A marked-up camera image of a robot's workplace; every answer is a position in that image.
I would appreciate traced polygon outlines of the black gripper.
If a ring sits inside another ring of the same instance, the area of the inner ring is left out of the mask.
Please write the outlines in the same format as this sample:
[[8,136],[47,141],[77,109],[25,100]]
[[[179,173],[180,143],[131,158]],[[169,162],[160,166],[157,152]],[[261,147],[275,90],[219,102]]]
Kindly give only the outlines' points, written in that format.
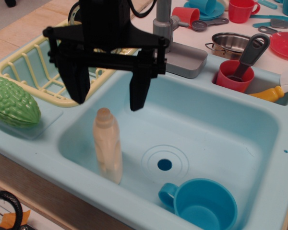
[[72,100],[83,104],[89,92],[88,67],[132,71],[130,109],[140,110],[151,76],[166,71],[169,40],[136,28],[130,14],[146,17],[152,8],[138,12],[131,0],[81,0],[81,23],[47,27],[50,62],[54,63]]

